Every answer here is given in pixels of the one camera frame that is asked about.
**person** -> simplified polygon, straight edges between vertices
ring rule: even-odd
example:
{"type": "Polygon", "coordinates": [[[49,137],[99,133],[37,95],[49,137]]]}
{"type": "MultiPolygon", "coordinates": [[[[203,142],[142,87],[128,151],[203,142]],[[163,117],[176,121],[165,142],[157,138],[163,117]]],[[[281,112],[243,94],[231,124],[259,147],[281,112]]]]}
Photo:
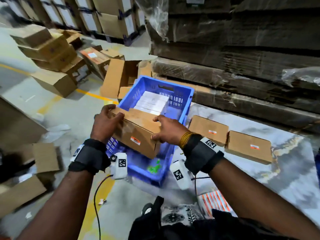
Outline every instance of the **person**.
{"type": "MultiPolygon", "coordinates": [[[[124,118],[122,113],[111,117],[109,112],[114,108],[113,104],[106,105],[101,113],[95,116],[90,139],[84,142],[82,149],[75,152],[74,157],[76,154],[78,157],[70,164],[62,182],[17,239],[78,239],[94,174],[98,172],[97,167],[103,169],[110,164],[105,162],[107,159],[98,152],[105,151],[106,142],[124,118]]],[[[202,136],[191,133],[177,120],[163,115],[155,117],[154,121],[161,123],[161,130],[154,134],[152,139],[179,145],[188,161],[193,147],[202,136]]],[[[208,172],[238,218],[217,210],[212,213],[215,217],[213,220],[197,220],[192,226],[181,223],[161,226],[159,217],[163,199],[157,197],[148,213],[134,221],[129,240],[320,239],[318,227],[301,211],[226,158],[222,157],[210,165],[212,168],[207,165],[206,168],[203,167],[204,171],[208,172]]]]}

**green object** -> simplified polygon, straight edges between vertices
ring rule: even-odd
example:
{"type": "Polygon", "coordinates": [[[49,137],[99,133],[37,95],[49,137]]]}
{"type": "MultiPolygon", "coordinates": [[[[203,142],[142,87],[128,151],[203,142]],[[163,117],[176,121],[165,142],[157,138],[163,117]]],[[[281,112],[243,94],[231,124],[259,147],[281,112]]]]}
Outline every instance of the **green object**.
{"type": "Polygon", "coordinates": [[[158,159],[156,165],[154,167],[153,166],[148,166],[147,170],[150,173],[156,174],[159,171],[160,168],[161,168],[160,159],[158,159]]]}

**blue plastic crate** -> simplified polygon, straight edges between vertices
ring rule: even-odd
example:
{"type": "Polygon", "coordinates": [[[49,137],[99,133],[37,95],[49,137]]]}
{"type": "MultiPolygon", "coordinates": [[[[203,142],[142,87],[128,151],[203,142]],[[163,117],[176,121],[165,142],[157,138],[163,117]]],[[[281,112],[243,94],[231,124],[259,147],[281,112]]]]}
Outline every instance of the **blue plastic crate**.
{"type": "MultiPolygon", "coordinates": [[[[153,92],[169,97],[169,107],[166,117],[178,120],[185,124],[190,109],[194,89],[175,83],[154,79],[148,76],[140,76],[127,95],[119,103],[118,107],[129,110],[133,108],[142,94],[153,92]]],[[[174,145],[163,143],[160,152],[154,159],[147,158],[139,152],[118,142],[114,138],[107,143],[107,155],[117,152],[125,152],[128,159],[128,174],[139,178],[151,185],[161,187],[166,173],[170,167],[174,153],[174,145]]]]}

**gray floor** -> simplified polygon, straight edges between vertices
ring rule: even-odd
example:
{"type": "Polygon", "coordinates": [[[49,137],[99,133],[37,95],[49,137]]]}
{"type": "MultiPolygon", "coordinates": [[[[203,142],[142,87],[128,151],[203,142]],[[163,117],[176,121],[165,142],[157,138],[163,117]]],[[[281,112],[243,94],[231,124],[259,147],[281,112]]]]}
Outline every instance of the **gray floor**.
{"type": "MultiPolygon", "coordinates": [[[[77,91],[68,98],[60,98],[53,93],[43,89],[33,78],[24,74],[34,72],[37,67],[17,48],[15,42],[8,35],[10,30],[0,28],[0,95],[20,108],[31,117],[39,118],[43,115],[42,124],[46,127],[57,125],[68,125],[67,130],[55,145],[60,147],[64,170],[56,173],[54,182],[57,186],[62,180],[65,169],[69,165],[71,153],[75,151],[90,135],[94,115],[99,113],[105,101],[93,96],[85,95],[77,91]]],[[[148,54],[150,39],[145,32],[131,47],[110,44],[102,40],[86,38],[86,44],[102,45],[103,48],[114,48],[125,55],[126,60],[152,59],[148,54]]],[[[102,81],[95,75],[89,75],[86,81],[78,88],[99,95],[102,81]]],[[[98,184],[107,175],[98,173],[90,193],[87,213],[79,239],[97,239],[98,226],[93,208],[93,193],[98,184]]],[[[52,193],[46,193],[37,200],[18,209],[16,212],[5,216],[1,220],[0,231],[3,235],[15,238],[22,229],[36,215],[52,193]]],[[[126,181],[107,180],[99,191],[99,197],[107,199],[107,203],[99,210],[102,239],[126,239],[131,224],[141,214],[143,206],[153,202],[154,197],[142,192],[126,181]]]]}

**forearm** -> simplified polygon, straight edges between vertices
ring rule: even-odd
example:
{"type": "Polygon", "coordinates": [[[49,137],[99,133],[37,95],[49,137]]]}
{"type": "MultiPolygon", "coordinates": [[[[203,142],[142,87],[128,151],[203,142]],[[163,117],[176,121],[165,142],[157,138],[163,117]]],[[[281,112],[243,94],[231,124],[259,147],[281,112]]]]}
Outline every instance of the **forearm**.
{"type": "Polygon", "coordinates": [[[18,239],[78,239],[93,177],[93,174],[86,170],[68,172],[52,197],[18,239]]]}
{"type": "Polygon", "coordinates": [[[209,175],[239,217],[300,240],[320,239],[320,230],[310,219],[230,161],[222,159],[209,175]]]}

